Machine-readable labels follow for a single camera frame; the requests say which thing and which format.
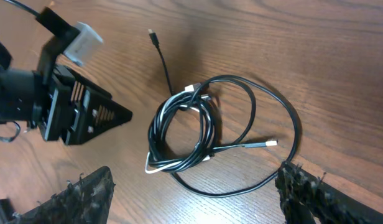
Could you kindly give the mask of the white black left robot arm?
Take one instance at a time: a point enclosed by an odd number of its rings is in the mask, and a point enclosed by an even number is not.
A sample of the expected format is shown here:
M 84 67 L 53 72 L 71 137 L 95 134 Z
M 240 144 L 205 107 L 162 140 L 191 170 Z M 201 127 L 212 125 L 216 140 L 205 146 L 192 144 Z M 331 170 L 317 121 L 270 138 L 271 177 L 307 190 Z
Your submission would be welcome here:
M 35 71 L 10 69 L 0 43 L 0 124 L 25 121 L 44 141 L 80 145 L 132 119 L 111 94 L 65 65 L 56 65 L 47 86 Z

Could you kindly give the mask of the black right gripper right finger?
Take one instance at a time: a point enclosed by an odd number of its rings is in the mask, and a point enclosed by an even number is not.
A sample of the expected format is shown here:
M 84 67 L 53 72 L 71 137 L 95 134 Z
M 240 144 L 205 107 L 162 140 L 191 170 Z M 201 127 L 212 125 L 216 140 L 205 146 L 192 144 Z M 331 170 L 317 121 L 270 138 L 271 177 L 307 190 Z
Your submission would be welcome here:
M 286 223 L 383 223 L 382 213 L 291 162 L 282 163 L 275 186 Z

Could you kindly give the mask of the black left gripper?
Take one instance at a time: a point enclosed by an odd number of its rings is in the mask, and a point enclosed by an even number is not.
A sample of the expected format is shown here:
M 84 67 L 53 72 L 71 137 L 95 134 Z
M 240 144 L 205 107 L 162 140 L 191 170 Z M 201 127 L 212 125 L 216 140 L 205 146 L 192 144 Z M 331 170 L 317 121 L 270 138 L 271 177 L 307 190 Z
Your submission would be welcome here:
M 42 81 L 35 73 L 29 128 L 39 128 L 44 141 L 81 145 L 132 119 L 132 111 L 88 86 L 81 101 L 74 99 L 82 76 L 68 66 L 55 66 L 50 81 L 46 85 Z

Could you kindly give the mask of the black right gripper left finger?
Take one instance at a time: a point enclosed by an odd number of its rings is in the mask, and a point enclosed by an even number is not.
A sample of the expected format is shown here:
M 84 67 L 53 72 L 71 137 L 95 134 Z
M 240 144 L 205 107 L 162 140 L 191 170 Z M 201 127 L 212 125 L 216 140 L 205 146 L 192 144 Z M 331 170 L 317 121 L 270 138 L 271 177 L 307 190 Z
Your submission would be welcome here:
M 0 223 L 106 223 L 114 194 L 111 170 L 102 166 L 26 213 L 0 199 Z

